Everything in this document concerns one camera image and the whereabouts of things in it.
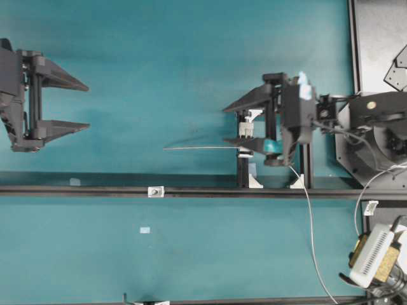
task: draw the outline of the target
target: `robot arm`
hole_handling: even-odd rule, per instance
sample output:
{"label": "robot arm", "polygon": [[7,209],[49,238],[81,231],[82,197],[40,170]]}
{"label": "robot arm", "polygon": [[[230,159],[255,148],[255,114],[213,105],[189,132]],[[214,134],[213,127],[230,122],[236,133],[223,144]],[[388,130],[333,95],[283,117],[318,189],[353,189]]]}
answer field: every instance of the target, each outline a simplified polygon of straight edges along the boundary
{"label": "robot arm", "polygon": [[[37,51],[13,51],[0,39],[0,118],[11,149],[35,152],[51,140],[78,132],[89,124],[43,120],[42,87],[88,91],[88,87]],[[29,91],[29,112],[24,111]]]}

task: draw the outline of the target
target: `bolt head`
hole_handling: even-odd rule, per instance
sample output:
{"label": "bolt head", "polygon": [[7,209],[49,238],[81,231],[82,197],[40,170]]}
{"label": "bolt head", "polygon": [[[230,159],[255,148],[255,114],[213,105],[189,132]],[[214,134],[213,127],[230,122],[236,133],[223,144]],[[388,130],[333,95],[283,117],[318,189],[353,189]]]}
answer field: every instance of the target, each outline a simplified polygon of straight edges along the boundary
{"label": "bolt head", "polygon": [[372,109],[374,109],[374,108],[376,108],[376,106],[377,106],[377,104],[376,104],[376,102],[375,101],[370,101],[370,102],[368,102],[367,104],[366,104],[366,107],[369,109],[369,110],[372,110]]}

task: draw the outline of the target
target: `white part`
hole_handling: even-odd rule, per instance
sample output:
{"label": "white part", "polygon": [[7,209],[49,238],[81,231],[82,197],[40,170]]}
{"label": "white part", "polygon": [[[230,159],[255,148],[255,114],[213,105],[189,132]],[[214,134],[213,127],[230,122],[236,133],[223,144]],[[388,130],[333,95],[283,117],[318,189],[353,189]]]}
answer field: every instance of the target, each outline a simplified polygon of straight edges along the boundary
{"label": "white part", "polygon": [[253,137],[254,123],[240,122],[239,123],[239,135],[245,138]]}
{"label": "white part", "polygon": [[378,200],[369,200],[366,208],[363,211],[363,216],[373,216],[377,205],[379,204]]}
{"label": "white part", "polygon": [[298,84],[300,85],[300,98],[310,100],[312,98],[312,86],[309,85],[307,75],[302,71],[298,73]]}
{"label": "white part", "polygon": [[303,189],[304,185],[304,174],[300,175],[300,179],[297,179],[296,182],[290,185],[290,189]]}
{"label": "white part", "polygon": [[149,186],[147,190],[148,198],[163,198],[164,193],[163,186]]}
{"label": "white part", "polygon": [[150,227],[140,227],[140,234],[150,234]]}
{"label": "white part", "polygon": [[78,178],[70,178],[69,179],[70,186],[81,186],[81,179]]}
{"label": "white part", "polygon": [[249,174],[249,189],[262,189],[264,188],[262,184],[260,184],[250,173]]}
{"label": "white part", "polygon": [[251,173],[253,178],[257,177],[257,164],[249,163],[249,173]]}
{"label": "white part", "polygon": [[250,115],[245,116],[244,118],[247,120],[247,122],[252,123],[255,118],[257,118],[260,114],[263,113],[263,110],[261,109],[249,109]]}
{"label": "white part", "polygon": [[244,148],[242,146],[239,147],[239,154],[238,158],[253,158],[253,155],[251,154],[251,150]]}
{"label": "white part", "polygon": [[363,288],[368,288],[394,238],[385,224],[377,224],[370,233],[349,277]]}

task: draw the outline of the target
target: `yellow component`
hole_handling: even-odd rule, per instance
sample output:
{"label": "yellow component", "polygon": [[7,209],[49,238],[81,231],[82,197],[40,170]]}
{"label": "yellow component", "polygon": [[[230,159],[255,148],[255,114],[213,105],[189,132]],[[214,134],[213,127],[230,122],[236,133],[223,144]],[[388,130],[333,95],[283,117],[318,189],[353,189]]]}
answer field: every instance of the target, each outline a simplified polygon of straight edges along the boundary
{"label": "yellow component", "polygon": [[377,269],[375,279],[378,281],[386,282],[389,277],[390,272],[394,264],[399,257],[400,251],[396,248],[389,247],[384,256],[382,262],[380,263],[379,269]]}
{"label": "yellow component", "polygon": [[366,243],[367,240],[368,240],[368,235],[366,235],[366,234],[364,234],[360,240],[357,240],[354,254],[352,255],[352,258],[349,261],[349,266],[351,268],[354,266],[359,254],[361,253],[361,251],[364,247],[364,244]]}

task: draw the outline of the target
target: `wire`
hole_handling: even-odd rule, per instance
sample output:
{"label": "wire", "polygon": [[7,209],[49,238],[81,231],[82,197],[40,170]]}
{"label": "wire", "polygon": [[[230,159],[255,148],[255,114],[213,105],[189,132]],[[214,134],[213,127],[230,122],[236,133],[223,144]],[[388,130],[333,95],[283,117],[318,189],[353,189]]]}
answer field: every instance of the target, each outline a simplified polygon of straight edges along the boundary
{"label": "wire", "polygon": [[369,185],[375,180],[377,179],[379,176],[383,175],[384,173],[391,173],[391,170],[395,170],[395,169],[405,169],[406,168],[406,164],[407,162],[401,163],[401,164],[397,164],[397,165],[392,165],[390,166],[388,169],[386,170],[382,170],[380,173],[374,175],[369,181],[368,183],[366,183],[366,185],[364,186],[363,190],[361,191],[359,197],[357,198],[356,201],[356,206],[355,206],[355,210],[354,210],[354,226],[355,226],[355,230],[356,230],[356,234],[359,236],[360,232],[359,229],[357,228],[357,209],[359,208],[359,204],[361,202],[361,199],[363,197],[364,192],[366,192],[367,188],[369,187]]}
{"label": "wire", "polygon": [[321,286],[323,287],[325,293],[331,298],[331,300],[332,300],[335,304],[338,304],[338,302],[335,300],[335,298],[331,295],[331,293],[329,292],[329,290],[326,288],[325,282],[324,282],[324,280],[322,279],[321,273],[319,272],[317,257],[316,257],[316,255],[315,255],[314,215],[313,215],[313,213],[312,213],[312,205],[311,205],[310,197],[309,197],[309,195],[308,195],[307,188],[305,187],[303,181],[301,180],[300,175],[298,175],[298,173],[296,172],[296,170],[295,170],[292,166],[289,166],[289,168],[293,171],[293,173],[295,174],[295,176],[297,176],[298,180],[301,182],[301,186],[302,186],[302,188],[304,189],[305,196],[307,197],[307,201],[308,201],[308,211],[309,211],[309,214],[310,214],[310,233],[311,233],[310,235],[311,235],[312,261],[314,262],[315,272],[317,273],[319,283],[321,283]]}
{"label": "wire", "polygon": [[235,146],[183,146],[183,147],[164,147],[164,151],[180,151],[183,149],[239,149]]}
{"label": "wire", "polygon": [[356,206],[355,206],[355,211],[354,211],[354,225],[355,225],[355,230],[356,230],[356,234],[359,236],[359,229],[357,228],[357,209],[359,208],[359,203],[361,202],[362,196],[364,194],[364,192],[367,190],[367,188],[369,187],[369,185],[379,176],[383,175],[384,173],[387,173],[386,170],[381,171],[380,173],[374,175],[369,181],[368,183],[366,183],[366,185],[364,186],[363,190],[361,191],[359,197],[357,198],[356,201]]}
{"label": "wire", "polygon": [[373,157],[373,160],[375,162],[375,169],[377,171],[383,170],[383,168],[378,167],[378,162],[377,162],[375,151],[373,150],[372,146],[370,145],[370,143],[366,139],[364,139],[364,138],[362,138],[362,137],[360,137],[358,135],[354,135],[353,133],[346,132],[345,130],[336,129],[336,128],[324,125],[324,124],[322,124],[320,122],[317,122],[317,121],[312,121],[312,124],[314,124],[315,126],[318,126],[321,129],[327,129],[327,130],[329,130],[329,131],[331,131],[333,133],[340,133],[340,134],[342,134],[344,136],[352,137],[352,138],[354,138],[356,140],[359,140],[360,142],[363,142],[364,145],[366,145],[366,147],[370,150],[370,153],[371,153],[371,155]]}

